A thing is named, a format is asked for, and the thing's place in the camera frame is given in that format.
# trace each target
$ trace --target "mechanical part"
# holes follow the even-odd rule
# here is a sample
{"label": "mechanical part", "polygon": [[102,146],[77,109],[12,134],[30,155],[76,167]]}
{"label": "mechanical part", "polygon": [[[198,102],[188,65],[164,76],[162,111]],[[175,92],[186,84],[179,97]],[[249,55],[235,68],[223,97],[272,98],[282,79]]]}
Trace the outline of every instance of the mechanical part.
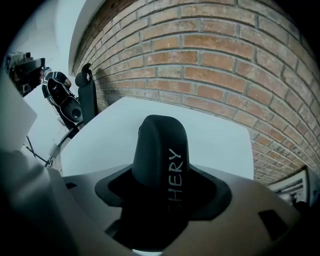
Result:
{"label": "mechanical part", "polygon": [[85,64],[81,72],[75,77],[75,84],[79,87],[79,102],[82,108],[83,123],[86,125],[98,114],[96,85],[89,69],[90,63]]}
{"label": "mechanical part", "polygon": [[11,52],[6,56],[4,68],[24,97],[41,84],[45,58],[33,59],[30,52]]}

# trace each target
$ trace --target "white surface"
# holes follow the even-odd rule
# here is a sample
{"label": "white surface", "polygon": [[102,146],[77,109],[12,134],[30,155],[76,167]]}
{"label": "white surface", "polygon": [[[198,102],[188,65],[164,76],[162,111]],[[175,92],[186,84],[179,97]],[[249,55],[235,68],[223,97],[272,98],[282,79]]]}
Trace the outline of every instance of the white surface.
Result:
{"label": "white surface", "polygon": [[0,149],[20,150],[37,114],[23,100],[5,73],[0,72]]}
{"label": "white surface", "polygon": [[63,29],[60,29],[58,23],[59,18],[57,18],[56,22],[56,32],[57,32],[57,38],[58,41],[60,40],[60,37],[67,38],[68,44],[69,44],[69,52],[68,54],[64,54],[63,56],[68,57],[68,73],[72,74],[72,69],[77,53],[78,46],[81,42],[81,37],[84,34],[87,26],[89,25],[91,19],[99,10],[100,6],[105,2],[105,0],[60,0],[61,4],[59,4],[59,8],[63,7],[65,10],[68,9],[68,6],[71,6],[72,10],[68,17],[68,24],[66,27],[66,24],[61,22],[61,25],[63,26]]}
{"label": "white surface", "polygon": [[63,175],[133,163],[138,129],[148,115],[174,117],[183,124],[191,164],[253,180],[251,142],[245,127],[188,108],[129,97],[101,112],[64,148]]}

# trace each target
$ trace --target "white wall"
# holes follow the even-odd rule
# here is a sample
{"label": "white wall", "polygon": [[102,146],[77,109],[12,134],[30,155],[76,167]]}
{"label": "white wall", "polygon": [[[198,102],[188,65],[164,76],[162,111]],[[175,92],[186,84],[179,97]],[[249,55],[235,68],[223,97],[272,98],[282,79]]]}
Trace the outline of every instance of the white wall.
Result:
{"label": "white wall", "polygon": [[91,19],[105,0],[60,0],[57,5],[55,34],[63,58],[63,68],[72,74],[77,48]]}

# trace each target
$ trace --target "red brick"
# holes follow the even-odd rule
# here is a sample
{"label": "red brick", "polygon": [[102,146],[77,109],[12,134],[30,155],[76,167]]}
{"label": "red brick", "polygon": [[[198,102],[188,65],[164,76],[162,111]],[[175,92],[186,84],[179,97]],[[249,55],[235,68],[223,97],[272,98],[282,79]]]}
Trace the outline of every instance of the red brick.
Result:
{"label": "red brick", "polygon": [[304,82],[287,67],[284,70],[283,77],[285,82],[291,86],[308,105],[310,105],[313,96]]}
{"label": "red brick", "polygon": [[247,103],[247,100],[240,95],[236,95],[229,92],[226,103],[228,105],[237,107],[238,109],[243,109],[245,107],[245,104]]}
{"label": "red brick", "polygon": [[293,146],[293,147],[291,148],[291,151],[294,152],[296,155],[298,155],[300,158],[303,158],[303,157],[304,157],[305,153],[303,152],[303,150],[308,146],[308,144],[307,144],[306,141],[304,141],[303,143],[306,144],[305,147],[302,147],[302,144],[300,144],[299,147]]}
{"label": "red brick", "polygon": [[270,149],[278,152],[279,154],[286,156],[290,153],[290,151],[288,149],[286,149],[285,147],[283,147],[281,144],[279,144],[278,142],[276,142],[275,140],[271,142],[271,144],[268,146]]}
{"label": "red brick", "polygon": [[264,162],[264,161],[261,161],[261,160],[257,160],[256,162],[254,162],[254,166],[256,167],[256,166],[258,166],[258,167],[264,167],[265,165],[267,165],[267,163],[266,162]]}
{"label": "red brick", "polygon": [[130,70],[125,72],[126,79],[132,78],[154,78],[156,77],[156,71],[154,67],[141,68],[136,70]]}
{"label": "red brick", "polygon": [[128,65],[130,69],[140,68],[144,65],[144,59],[143,57],[129,59]]}
{"label": "red brick", "polygon": [[110,29],[112,28],[112,22],[111,22],[111,20],[110,20],[110,22],[108,22],[105,26],[104,26],[104,28],[103,28],[103,34],[106,34]]}
{"label": "red brick", "polygon": [[317,137],[320,134],[320,127],[316,125],[312,131],[313,134]]}
{"label": "red brick", "polygon": [[238,111],[235,116],[233,117],[233,119],[239,123],[242,123],[246,126],[254,126],[254,124],[257,122],[257,118],[250,115],[250,114],[247,114],[243,111]]}
{"label": "red brick", "polygon": [[274,0],[258,0],[258,1],[260,3],[263,3],[266,6],[271,7],[272,9],[278,11],[281,14],[285,14],[284,10]]}
{"label": "red brick", "polygon": [[277,164],[278,164],[279,162],[275,162],[274,164],[270,164],[270,163],[268,163],[265,167],[266,168],[268,168],[268,169],[270,169],[270,170],[272,170],[273,172],[272,173],[277,173],[277,174],[279,174],[279,173],[283,173],[284,171],[283,170],[281,170],[279,167],[277,167]]}
{"label": "red brick", "polygon": [[113,45],[116,44],[116,37],[113,36],[112,38],[110,38],[107,42],[106,42],[106,47],[109,49],[111,48]]}
{"label": "red brick", "polygon": [[237,39],[218,37],[214,35],[185,35],[184,47],[218,50],[251,60],[254,49],[251,45]]}
{"label": "red brick", "polygon": [[295,111],[298,111],[302,105],[302,100],[296,96],[295,93],[293,93],[291,90],[288,91],[285,101],[294,108]]}
{"label": "red brick", "polygon": [[168,7],[173,7],[173,6],[179,6],[179,5],[183,5],[183,4],[188,4],[188,3],[194,3],[194,0],[160,0],[160,1],[154,1],[144,7],[142,7],[139,11],[138,11],[138,16],[139,17],[143,17],[146,16],[150,13],[156,12],[156,11],[160,11],[164,8],[168,8]]}
{"label": "red brick", "polygon": [[[277,159],[280,155],[274,151],[270,151],[268,154],[267,154],[269,157],[273,158],[273,159]],[[275,164],[277,167],[281,167],[283,164]]]}
{"label": "red brick", "polygon": [[148,90],[148,89],[130,89],[131,96],[141,97],[147,99],[159,99],[158,90]]}
{"label": "red brick", "polygon": [[197,30],[197,22],[195,20],[180,20],[147,28],[141,32],[141,39],[147,40],[167,34],[193,32]]}
{"label": "red brick", "polygon": [[101,43],[101,40],[100,40],[100,41],[98,41],[98,42],[96,43],[95,49],[96,49],[96,50],[99,50],[101,46],[102,46],[102,43]]}
{"label": "red brick", "polygon": [[147,65],[156,64],[195,64],[196,51],[167,51],[149,54],[145,57]]}
{"label": "red brick", "polygon": [[129,96],[130,95],[130,89],[129,88],[114,88],[114,89],[105,89],[103,90],[104,94],[117,94],[122,96]]}
{"label": "red brick", "polygon": [[190,107],[198,108],[201,110],[209,111],[227,118],[232,118],[233,115],[235,114],[235,110],[226,105],[218,104],[215,102],[207,101],[204,99],[198,99],[194,97],[183,98],[183,104]]}
{"label": "red brick", "polygon": [[260,145],[256,143],[255,141],[251,141],[251,146],[254,150],[259,151],[264,154],[268,154],[270,152],[270,148],[267,148],[266,146]]}
{"label": "red brick", "polygon": [[146,4],[146,0],[138,0],[133,2],[132,4],[130,4],[127,8],[125,8],[124,10],[120,11],[118,13],[117,16],[115,16],[112,21],[113,23],[117,23],[120,20],[122,20],[124,17],[126,17],[127,15],[129,15],[130,13],[134,12],[135,10],[137,10],[138,8],[144,6]]}
{"label": "red brick", "polygon": [[281,28],[279,25],[274,23],[273,21],[264,18],[262,16],[259,17],[259,28],[280,40],[285,45],[288,41],[288,33]]}
{"label": "red brick", "polygon": [[259,65],[263,66],[277,77],[280,76],[283,64],[278,58],[273,57],[264,50],[258,49],[256,52],[256,61]]}
{"label": "red brick", "polygon": [[134,88],[147,88],[147,81],[146,80],[133,80]]}
{"label": "red brick", "polygon": [[131,34],[133,34],[134,32],[141,30],[145,27],[148,26],[148,20],[145,19],[140,19],[134,23],[132,23],[131,25],[125,27],[124,29],[122,29],[118,34],[116,34],[116,41],[120,41],[121,39],[123,39],[126,36],[129,36]]}
{"label": "red brick", "polygon": [[302,78],[302,80],[309,86],[313,81],[313,75],[307,69],[306,65],[303,64],[301,61],[298,63],[297,74]]}
{"label": "red brick", "polygon": [[290,126],[287,126],[283,132],[298,145],[303,141],[303,138]]}
{"label": "red brick", "polygon": [[276,115],[272,118],[270,124],[272,124],[275,128],[279,129],[280,131],[283,131],[288,125],[282,118],[277,117]]}
{"label": "red brick", "polygon": [[313,149],[317,153],[317,155],[319,155],[319,150],[320,150],[319,144],[314,145]]}
{"label": "red brick", "polygon": [[283,157],[282,155],[279,155],[277,160],[280,161],[281,163],[284,163],[287,166],[291,164],[291,161],[289,161],[287,158]]}
{"label": "red brick", "polygon": [[125,80],[126,74],[124,72],[117,73],[117,74],[109,75],[106,79],[109,81],[112,81],[112,82],[119,81],[119,80]]}
{"label": "red brick", "polygon": [[288,87],[280,80],[274,78],[267,72],[249,63],[238,61],[236,72],[239,75],[254,80],[256,83],[269,89],[281,98],[284,98],[288,91]]}
{"label": "red brick", "polygon": [[315,58],[316,56],[315,56],[315,53],[314,53],[313,49],[310,47],[308,40],[303,35],[301,35],[301,42],[302,42],[302,45],[304,46],[304,48],[307,50],[307,52],[313,58]]}
{"label": "red brick", "polygon": [[160,78],[180,78],[181,72],[181,66],[158,66],[158,77]]}
{"label": "red brick", "polygon": [[243,110],[265,121],[270,121],[274,116],[267,108],[250,100],[247,100]]}
{"label": "red brick", "polygon": [[111,58],[109,59],[109,61],[110,61],[111,65],[114,65],[114,64],[120,62],[119,55],[117,54],[117,55],[111,57]]}
{"label": "red brick", "polygon": [[288,47],[304,62],[306,67],[312,73],[315,73],[315,71],[319,70],[317,63],[312,59],[307,50],[292,36],[289,36]]}
{"label": "red brick", "polygon": [[307,132],[308,128],[307,126],[300,121],[300,123],[295,127],[302,135],[305,135],[305,133]]}
{"label": "red brick", "polygon": [[122,43],[117,43],[116,45],[112,46],[110,49],[107,50],[108,58],[117,54],[123,49],[124,49],[124,45]]}
{"label": "red brick", "polygon": [[215,67],[222,70],[232,70],[235,59],[231,56],[217,54],[217,53],[202,53],[202,65]]}
{"label": "red brick", "polygon": [[153,49],[155,51],[162,49],[172,49],[179,47],[179,39],[177,36],[170,36],[153,40]]}
{"label": "red brick", "polygon": [[259,120],[259,122],[255,125],[255,128],[264,133],[265,135],[268,135],[269,137],[273,138],[277,142],[282,142],[285,137],[281,135],[281,133],[277,132],[275,129],[272,128],[272,126],[267,125],[266,123]]}
{"label": "red brick", "polygon": [[205,19],[202,21],[202,31],[235,37],[236,24],[226,21]]}
{"label": "red brick", "polygon": [[110,74],[115,74],[115,73],[118,73],[118,72],[121,72],[121,71],[125,71],[125,70],[128,70],[129,67],[128,67],[128,63],[127,62],[122,62],[122,63],[119,63],[117,65],[113,65],[110,70]]}
{"label": "red brick", "polygon": [[130,46],[133,46],[138,42],[139,42],[139,34],[138,33],[133,34],[123,40],[124,48],[128,48]]}
{"label": "red brick", "polygon": [[172,93],[167,91],[159,92],[159,99],[165,102],[181,104],[182,103],[181,98],[182,98],[181,94],[178,94],[178,93]]}
{"label": "red brick", "polygon": [[225,5],[186,5],[181,7],[181,17],[216,17],[231,19],[250,25],[255,24],[255,14],[233,6]]}
{"label": "red brick", "polygon": [[305,133],[304,137],[306,138],[306,140],[310,143],[310,145],[312,147],[314,145],[316,145],[317,139],[309,130]]}
{"label": "red brick", "polygon": [[256,130],[253,130],[253,129],[249,128],[249,127],[247,127],[246,129],[248,130],[250,139],[252,139],[252,140],[254,140],[259,134]]}
{"label": "red brick", "polygon": [[251,84],[246,95],[262,104],[269,105],[272,94],[258,85]]}
{"label": "red brick", "polygon": [[276,97],[273,98],[270,108],[294,126],[300,121],[296,113]]}
{"label": "red brick", "polygon": [[119,81],[119,82],[109,82],[104,84],[102,88],[132,88],[134,87],[132,81]]}
{"label": "red brick", "polygon": [[275,160],[273,160],[272,158],[270,158],[264,154],[261,154],[261,153],[257,154],[255,157],[266,162],[266,163],[272,164],[272,165],[276,163]]}
{"label": "red brick", "polygon": [[256,137],[254,140],[262,145],[265,145],[265,146],[268,146],[271,143],[270,139],[268,139],[267,137],[265,137],[261,134],[259,134],[259,136]]}
{"label": "red brick", "polygon": [[102,44],[107,42],[110,38],[112,38],[116,33],[121,30],[120,25],[116,24],[113,26],[101,39]]}
{"label": "red brick", "polygon": [[292,149],[295,146],[295,144],[293,144],[292,141],[287,138],[281,144],[284,145],[288,149]]}
{"label": "red brick", "polygon": [[314,99],[313,103],[311,104],[310,110],[315,117],[318,117],[320,115],[320,106],[316,99]]}
{"label": "red brick", "polygon": [[290,67],[295,68],[297,57],[285,45],[279,43],[267,34],[258,31],[252,27],[240,26],[240,38],[250,41],[261,46],[267,51],[273,53],[287,63]]}
{"label": "red brick", "polygon": [[204,98],[209,98],[216,101],[222,101],[225,96],[225,92],[218,88],[199,85],[197,95]]}
{"label": "red brick", "polygon": [[241,93],[246,88],[246,81],[241,78],[214,70],[197,67],[185,67],[184,78],[219,85]]}
{"label": "red brick", "polygon": [[298,29],[286,17],[274,11],[273,9],[252,0],[239,0],[238,3],[241,7],[245,9],[258,12],[263,16],[268,17],[269,19],[273,20],[281,27],[289,31],[295,37],[299,37],[300,34]]}
{"label": "red brick", "polygon": [[137,55],[151,52],[151,45],[149,42],[141,43],[131,48],[125,49],[119,54],[120,60],[126,60]]}
{"label": "red brick", "polygon": [[149,88],[185,94],[192,94],[194,91],[192,83],[172,80],[149,80]]}
{"label": "red brick", "polygon": [[132,22],[134,22],[137,19],[137,15],[135,12],[131,13],[127,17],[125,17],[123,20],[121,20],[120,25],[121,28],[124,29],[124,27],[128,26]]}
{"label": "red brick", "polygon": [[302,119],[306,122],[306,124],[310,127],[311,130],[315,128],[317,125],[317,120],[310,112],[310,109],[303,104],[302,107],[299,110],[299,114],[302,117]]}
{"label": "red brick", "polygon": [[167,9],[150,16],[151,24],[157,24],[164,21],[171,21],[178,18],[178,8]]}
{"label": "red brick", "polygon": [[224,4],[224,5],[234,5],[235,0],[199,0],[200,3],[216,3],[216,4]]}

